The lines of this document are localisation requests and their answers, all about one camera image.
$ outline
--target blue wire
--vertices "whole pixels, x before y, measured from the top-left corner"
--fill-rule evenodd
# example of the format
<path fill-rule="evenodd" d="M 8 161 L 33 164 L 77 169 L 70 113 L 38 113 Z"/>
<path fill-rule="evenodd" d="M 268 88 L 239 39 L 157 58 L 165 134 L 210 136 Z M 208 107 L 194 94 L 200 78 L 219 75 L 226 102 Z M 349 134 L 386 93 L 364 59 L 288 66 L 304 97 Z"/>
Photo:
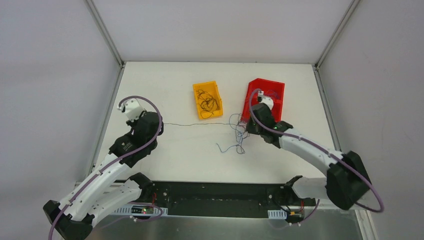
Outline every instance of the blue wire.
<path fill-rule="evenodd" d="M 236 132 L 238 132 L 238 133 L 236 133 L 236 136 L 235 136 L 235 139 L 236 139 L 236 141 L 238 142 L 237 144 L 235 144 L 235 145 L 232 145 L 232 146 L 229 146 L 225 151 L 223 151 L 222 149 L 221 149 L 221 147 L 220 147 L 220 145 L 218 144 L 218 143 L 216 143 L 216 145 L 218 146 L 218 148 L 219 148 L 219 150 L 221 151 L 221 153 L 226 153 L 230 148 L 234 148 L 234 147 L 237 147 L 237 146 L 241 146 L 242 145 L 242 143 L 243 143 L 243 136 L 244 136 L 244 134 L 245 134 L 245 132 L 241 132 L 241 131 L 239 131 L 239 130 L 237 130 L 237 126 L 238 125 L 236 125 L 235 127 L 233 127 L 233 125 L 231 124 L 231 117 L 233 117 L 234 115 L 238 115 L 238 117 L 240 118 L 242 115 L 240 114 L 240 113 L 234 113 L 234 114 L 231 114 L 231 116 L 229 116 L 229 119 L 228 119 L 228 124 L 229 124 L 229 126 L 232 128 L 232 129 L 234 129 Z"/>

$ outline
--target white table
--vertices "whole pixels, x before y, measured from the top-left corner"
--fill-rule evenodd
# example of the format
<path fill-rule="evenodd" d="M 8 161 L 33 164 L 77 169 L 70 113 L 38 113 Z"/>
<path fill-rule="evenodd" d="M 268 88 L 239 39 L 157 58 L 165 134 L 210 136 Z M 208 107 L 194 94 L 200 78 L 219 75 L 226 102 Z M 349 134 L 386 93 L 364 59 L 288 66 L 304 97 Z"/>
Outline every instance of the white table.
<path fill-rule="evenodd" d="M 231 114 L 243 110 L 248 83 L 256 78 L 285 83 L 282 120 L 305 136 L 333 147 L 314 72 L 307 64 L 128 62 L 114 106 L 124 97 L 139 95 L 159 108 L 165 123 L 227 123 Z M 192 85 L 209 81 L 218 85 L 224 114 L 199 120 Z M 140 103 L 153 111 L 148 103 Z M 126 120 L 123 113 L 112 111 L 98 163 L 116 138 L 129 131 Z M 157 141 L 152 154 L 119 179 L 137 172 L 155 181 L 221 183 L 285 183 L 296 175 L 323 176 L 298 156 L 265 143 L 257 135 L 243 141 L 245 154 L 237 154 L 234 148 L 221 153 L 216 143 L 225 148 L 236 144 L 229 125 L 165 125 Z"/>

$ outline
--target black wire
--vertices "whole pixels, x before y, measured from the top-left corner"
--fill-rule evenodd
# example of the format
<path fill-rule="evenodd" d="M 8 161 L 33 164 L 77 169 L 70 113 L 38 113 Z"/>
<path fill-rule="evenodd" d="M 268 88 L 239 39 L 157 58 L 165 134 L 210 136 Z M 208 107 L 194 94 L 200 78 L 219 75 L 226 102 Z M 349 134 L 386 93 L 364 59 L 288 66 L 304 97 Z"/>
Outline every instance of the black wire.
<path fill-rule="evenodd" d="M 193 124 L 164 123 L 164 125 L 176 125 L 176 126 L 181 126 L 181 127 L 189 127 L 189 126 L 193 126 L 193 125 L 209 125 L 209 124 L 235 125 L 236 126 L 236 124 L 223 123 L 223 122 L 193 123 Z"/>
<path fill-rule="evenodd" d="M 286 209 L 284 209 L 280 204 L 278 204 L 277 203 L 277 201 L 276 201 L 276 198 L 275 197 L 273 197 L 272 198 L 272 201 L 274 202 L 274 204 L 275 205 L 277 205 L 281 210 L 283 210 L 284 212 L 286 212 L 286 213 L 288 213 L 288 214 L 292 214 L 292 210 L 290 209 L 290 207 L 289 206 L 287 206 L 287 205 L 284 205 L 284 207 L 286 207 L 288 210 L 286 210 Z M 294 214 L 298 214 L 298 213 L 300 213 L 300 212 L 302 212 L 302 210 L 299 210 L 299 211 L 295 211 L 294 212 Z"/>
<path fill-rule="evenodd" d="M 164 125 L 175 125 L 175 126 L 181 126 L 181 127 L 189 127 L 189 126 L 194 126 L 194 125 L 213 125 L 213 124 L 219 124 L 219 125 L 232 125 L 235 126 L 234 132 L 235 132 L 235 140 L 238 142 L 238 133 L 237 133 L 237 127 L 241 127 L 243 130 L 240 131 L 241 135 L 240 138 L 246 139 L 247 137 L 250 136 L 250 133 L 248 133 L 248 131 L 246 130 L 246 126 L 242 125 L 242 124 L 246 124 L 244 121 L 239 120 L 237 124 L 233 124 L 233 123 L 223 123 L 223 122 L 209 122 L 209 123 L 192 123 L 192 124 L 178 124 L 178 123 L 164 123 Z M 242 147 L 241 144 L 236 146 L 235 151 L 238 154 L 245 154 L 246 151 L 245 149 Z"/>
<path fill-rule="evenodd" d="M 218 102 L 214 98 L 214 96 L 209 94 L 207 91 L 204 91 L 204 90 L 201 90 L 201 89 L 197 90 L 197 100 L 202 100 L 199 103 L 199 106 L 202 109 L 202 111 L 200 112 L 200 116 L 203 119 L 208 119 L 208 118 L 212 117 L 214 115 L 214 111 L 216 111 L 220 108 L 220 106 L 218 105 Z M 203 112 L 210 113 L 210 115 L 208 117 L 203 117 L 203 114 L 202 114 Z"/>

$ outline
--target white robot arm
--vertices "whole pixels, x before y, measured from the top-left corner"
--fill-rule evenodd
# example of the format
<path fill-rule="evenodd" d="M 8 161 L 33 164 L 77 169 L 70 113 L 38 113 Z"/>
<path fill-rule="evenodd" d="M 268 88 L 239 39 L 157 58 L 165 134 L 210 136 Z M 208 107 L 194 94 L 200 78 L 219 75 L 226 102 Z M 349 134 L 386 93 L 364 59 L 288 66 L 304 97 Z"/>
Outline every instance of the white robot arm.
<path fill-rule="evenodd" d="M 260 135 L 265 142 L 277 148 L 296 154 L 325 176 L 294 177 L 284 188 L 291 191 L 295 198 L 329 199 L 337 207 L 348 210 L 370 189 L 356 174 L 335 160 L 340 159 L 369 182 L 370 178 L 358 154 L 353 151 L 344 154 L 324 147 L 302 135 L 291 124 L 285 121 L 276 122 L 271 112 L 274 106 L 272 98 L 259 91 L 257 99 L 259 104 L 251 107 L 250 114 L 254 114 L 254 117 L 250 117 L 246 130 L 250 134 Z"/>
<path fill-rule="evenodd" d="M 62 212 L 54 227 L 65 240 L 85 239 L 104 217 L 128 202 L 149 194 L 143 190 L 153 183 L 140 172 L 127 179 L 118 189 L 104 194 L 121 173 L 130 170 L 157 146 L 155 139 L 144 149 L 116 161 L 151 140 L 160 122 L 156 112 L 146 111 L 135 98 L 126 100 L 118 109 L 128 117 L 127 124 L 131 130 L 115 141 L 98 168 L 77 188 L 59 202 L 50 200 L 43 207 L 51 224 Z M 163 125 L 161 127 L 159 135 L 163 132 Z"/>

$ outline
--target yellow plastic tray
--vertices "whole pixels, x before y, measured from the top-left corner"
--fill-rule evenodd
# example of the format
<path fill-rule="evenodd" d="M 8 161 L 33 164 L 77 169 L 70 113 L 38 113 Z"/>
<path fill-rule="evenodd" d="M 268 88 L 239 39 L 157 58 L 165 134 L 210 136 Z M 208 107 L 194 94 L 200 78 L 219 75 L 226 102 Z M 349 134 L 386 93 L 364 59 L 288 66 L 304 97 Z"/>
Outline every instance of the yellow plastic tray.
<path fill-rule="evenodd" d="M 222 116 L 223 101 L 215 81 L 193 84 L 194 100 L 200 120 Z"/>

